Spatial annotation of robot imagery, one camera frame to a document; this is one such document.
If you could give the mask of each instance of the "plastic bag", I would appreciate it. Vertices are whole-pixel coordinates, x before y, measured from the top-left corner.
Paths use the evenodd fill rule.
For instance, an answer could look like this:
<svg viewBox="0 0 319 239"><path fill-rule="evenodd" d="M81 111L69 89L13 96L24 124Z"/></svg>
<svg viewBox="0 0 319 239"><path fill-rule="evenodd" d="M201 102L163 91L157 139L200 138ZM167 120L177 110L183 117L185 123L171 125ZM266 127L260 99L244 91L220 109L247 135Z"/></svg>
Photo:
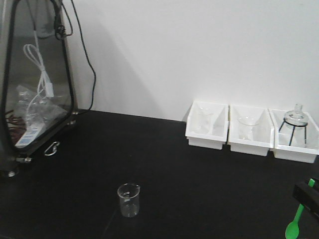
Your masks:
<svg viewBox="0 0 319 239"><path fill-rule="evenodd" d="M36 92L18 85L18 103L14 108L14 115L22 117L25 121L27 131L32 125L44 124L48 128L57 118L67 114L67 111L52 103L49 98L41 96Z"/></svg>

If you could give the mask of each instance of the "black clamp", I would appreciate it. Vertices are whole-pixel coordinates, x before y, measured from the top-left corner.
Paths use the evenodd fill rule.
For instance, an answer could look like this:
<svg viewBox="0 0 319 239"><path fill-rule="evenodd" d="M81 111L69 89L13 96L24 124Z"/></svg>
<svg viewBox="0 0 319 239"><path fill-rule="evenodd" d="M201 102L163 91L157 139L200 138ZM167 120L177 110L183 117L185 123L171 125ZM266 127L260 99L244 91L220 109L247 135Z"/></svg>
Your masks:
<svg viewBox="0 0 319 239"><path fill-rule="evenodd" d="M293 197L296 198L319 222L319 179L312 179L315 181L313 187L310 187L307 181L296 184Z"/></svg>

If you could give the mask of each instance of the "white cable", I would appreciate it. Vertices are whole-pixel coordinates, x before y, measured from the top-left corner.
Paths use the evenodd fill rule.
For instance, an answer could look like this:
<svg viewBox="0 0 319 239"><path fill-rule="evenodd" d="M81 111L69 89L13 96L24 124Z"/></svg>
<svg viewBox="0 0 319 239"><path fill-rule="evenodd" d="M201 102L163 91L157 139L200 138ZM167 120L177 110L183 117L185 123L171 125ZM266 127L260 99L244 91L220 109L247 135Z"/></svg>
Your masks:
<svg viewBox="0 0 319 239"><path fill-rule="evenodd" d="M39 97L43 91L45 91L44 98L54 97L53 85L50 81L48 73L45 70L43 58L39 50L39 43L38 43L36 30L33 31L33 34L34 34L35 46L32 44L26 44L23 46L23 52L25 56L39 68L39 70L41 71L41 75L40 75L39 83L37 86L37 94L29 103L26 109L26 116L28 115L29 109L31 105L33 104L33 102L35 101L35 99Z"/></svg>

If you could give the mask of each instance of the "glass panel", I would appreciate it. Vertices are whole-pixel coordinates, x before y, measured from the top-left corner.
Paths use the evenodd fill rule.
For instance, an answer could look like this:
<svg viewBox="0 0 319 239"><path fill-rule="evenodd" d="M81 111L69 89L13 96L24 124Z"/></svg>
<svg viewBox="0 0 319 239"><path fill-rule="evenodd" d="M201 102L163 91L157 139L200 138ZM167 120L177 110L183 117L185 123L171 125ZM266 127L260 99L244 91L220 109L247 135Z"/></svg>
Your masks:
<svg viewBox="0 0 319 239"><path fill-rule="evenodd" d="M20 0L16 5L5 111L18 148L30 145L72 110L63 41L54 35L61 9L56 2Z"/></svg>
<svg viewBox="0 0 319 239"><path fill-rule="evenodd" d="M3 18L4 18L4 3L6 0L0 0L0 40L2 35L2 25L3 25Z"/></svg>

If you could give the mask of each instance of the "metal frame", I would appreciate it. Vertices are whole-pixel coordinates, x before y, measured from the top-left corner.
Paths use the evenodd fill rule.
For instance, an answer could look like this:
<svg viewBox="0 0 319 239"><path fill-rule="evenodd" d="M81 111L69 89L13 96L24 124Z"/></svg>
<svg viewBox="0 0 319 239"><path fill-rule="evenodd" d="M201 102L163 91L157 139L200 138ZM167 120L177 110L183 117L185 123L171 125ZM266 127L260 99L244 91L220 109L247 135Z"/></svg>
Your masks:
<svg viewBox="0 0 319 239"><path fill-rule="evenodd" d="M0 57L0 85L2 86L0 90L0 114L2 115L0 121L0 170L2 171L13 171L17 166L17 158L29 157L34 153L41 145L46 143L53 135L59 132L63 127L65 127L70 121L72 121L74 115L74 109L77 109L77 102L74 98L74 83L72 79L72 74L70 72L70 61L68 59L68 49L66 40L62 40L63 53L65 57L65 64L67 69L67 75L70 86L71 94L71 111L67 116L62 119L60 122L57 122L54 126L49 128L45 133L39 136L34 142L29 146L18 149L16 148L8 133L7 124L5 122L5 104L6 104L6 91L7 91L7 79L9 73L10 65L10 54L11 54L11 42L13 38L13 28L14 28L14 16L17 4L21 0L6 0L5 9L4 9L4 22L2 35L0 40L0 52L5 52L5 57Z"/></svg>

